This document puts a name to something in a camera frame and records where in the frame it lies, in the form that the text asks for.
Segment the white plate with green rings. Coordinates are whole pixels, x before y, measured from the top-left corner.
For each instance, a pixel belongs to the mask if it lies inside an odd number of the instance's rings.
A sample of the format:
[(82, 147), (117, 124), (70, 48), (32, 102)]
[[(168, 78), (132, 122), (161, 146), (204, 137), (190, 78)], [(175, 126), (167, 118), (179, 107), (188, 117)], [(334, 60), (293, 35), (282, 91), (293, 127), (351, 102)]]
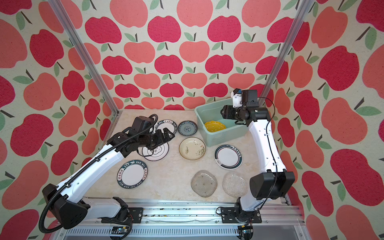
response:
[(163, 159), (169, 152), (169, 144), (165, 143), (161, 146), (158, 146), (154, 150), (149, 150), (146, 147), (143, 147), (141, 150), (141, 155), (148, 161), (159, 161)]

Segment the yellow dotted plate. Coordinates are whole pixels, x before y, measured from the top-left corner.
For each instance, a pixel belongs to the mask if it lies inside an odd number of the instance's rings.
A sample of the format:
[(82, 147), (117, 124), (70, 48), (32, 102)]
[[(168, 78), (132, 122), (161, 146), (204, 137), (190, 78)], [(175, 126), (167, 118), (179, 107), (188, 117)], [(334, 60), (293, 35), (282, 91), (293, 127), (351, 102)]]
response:
[(207, 131), (210, 133), (222, 131), (222, 130), (225, 130), (227, 128), (223, 123), (218, 122), (218, 121), (208, 121), (205, 123), (205, 127), (206, 127)]

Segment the mint green plastic bin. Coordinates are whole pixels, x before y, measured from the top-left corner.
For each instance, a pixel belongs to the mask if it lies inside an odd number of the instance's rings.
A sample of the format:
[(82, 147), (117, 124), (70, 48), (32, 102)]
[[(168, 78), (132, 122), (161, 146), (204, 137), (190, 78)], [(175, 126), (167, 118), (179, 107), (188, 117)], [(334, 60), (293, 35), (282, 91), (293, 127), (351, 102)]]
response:
[[(212, 147), (243, 137), (249, 128), (246, 125), (235, 125), (234, 120), (226, 120), (221, 115), (221, 110), (225, 105), (233, 105), (231, 98), (211, 102), (195, 108), (197, 116), (197, 125), (199, 133), (202, 135), (206, 146)], [(206, 127), (205, 123), (216, 121), (224, 124), (226, 128), (218, 132), (211, 133)]]

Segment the dark rimmed hao mei plate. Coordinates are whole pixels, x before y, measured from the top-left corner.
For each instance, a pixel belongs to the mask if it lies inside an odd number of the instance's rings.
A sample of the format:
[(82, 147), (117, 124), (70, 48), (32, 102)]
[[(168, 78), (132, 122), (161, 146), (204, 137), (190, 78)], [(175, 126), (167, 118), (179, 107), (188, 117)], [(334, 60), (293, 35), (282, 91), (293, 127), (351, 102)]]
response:
[(117, 183), (124, 189), (141, 185), (148, 176), (148, 166), (140, 160), (132, 160), (122, 165), (117, 173)]

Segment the green red rimmed white plate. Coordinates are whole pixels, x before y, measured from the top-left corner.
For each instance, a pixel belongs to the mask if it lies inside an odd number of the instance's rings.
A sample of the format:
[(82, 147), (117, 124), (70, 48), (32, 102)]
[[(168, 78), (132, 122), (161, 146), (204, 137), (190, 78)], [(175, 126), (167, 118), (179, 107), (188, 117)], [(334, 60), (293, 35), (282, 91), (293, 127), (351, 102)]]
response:
[(241, 151), (232, 145), (221, 145), (215, 150), (216, 163), (227, 170), (234, 170), (241, 166), (243, 155)]

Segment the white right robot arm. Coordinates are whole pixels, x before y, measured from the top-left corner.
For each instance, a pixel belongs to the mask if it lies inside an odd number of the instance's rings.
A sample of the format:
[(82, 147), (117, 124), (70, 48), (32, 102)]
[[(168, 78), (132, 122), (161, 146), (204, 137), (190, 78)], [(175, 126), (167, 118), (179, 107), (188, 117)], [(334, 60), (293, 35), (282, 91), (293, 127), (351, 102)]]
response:
[(266, 108), (233, 107), (225, 105), (221, 110), (224, 119), (235, 123), (245, 122), (259, 158), (261, 173), (250, 178), (247, 194), (239, 199), (240, 210), (253, 212), (269, 199), (284, 197), (296, 180), (295, 174), (288, 171), (274, 142), (271, 116)]

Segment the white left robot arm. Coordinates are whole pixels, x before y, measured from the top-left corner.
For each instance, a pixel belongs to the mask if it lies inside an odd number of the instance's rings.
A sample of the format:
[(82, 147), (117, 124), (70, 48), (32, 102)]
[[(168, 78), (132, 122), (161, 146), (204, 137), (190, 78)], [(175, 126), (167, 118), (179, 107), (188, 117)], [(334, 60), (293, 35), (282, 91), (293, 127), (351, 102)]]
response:
[(85, 193), (111, 167), (138, 148), (153, 150), (171, 141), (175, 135), (167, 128), (154, 133), (119, 132), (113, 135), (102, 150), (86, 165), (58, 185), (48, 184), (43, 189), (47, 203), (39, 219), (42, 233), (53, 233), (61, 228), (71, 229), (84, 220), (101, 219), (103, 223), (131, 225), (133, 218), (128, 205), (118, 197), (106, 200), (83, 199)]

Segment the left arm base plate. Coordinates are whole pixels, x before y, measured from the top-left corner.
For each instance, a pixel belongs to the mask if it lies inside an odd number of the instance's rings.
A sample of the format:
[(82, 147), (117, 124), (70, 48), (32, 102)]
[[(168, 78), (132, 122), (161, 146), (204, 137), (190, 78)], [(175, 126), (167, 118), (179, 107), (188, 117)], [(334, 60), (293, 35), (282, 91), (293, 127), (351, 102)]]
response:
[(143, 208), (122, 208), (113, 218), (102, 218), (105, 224), (131, 225), (140, 224), (143, 217)]

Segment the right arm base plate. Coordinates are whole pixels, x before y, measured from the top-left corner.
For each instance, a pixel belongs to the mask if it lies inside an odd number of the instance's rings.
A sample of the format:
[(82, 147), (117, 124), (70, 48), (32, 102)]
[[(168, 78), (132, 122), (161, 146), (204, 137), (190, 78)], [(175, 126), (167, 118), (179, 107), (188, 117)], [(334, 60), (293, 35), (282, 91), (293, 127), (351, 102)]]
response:
[(223, 224), (261, 224), (263, 222), (259, 210), (246, 212), (235, 207), (219, 207), (218, 210)]

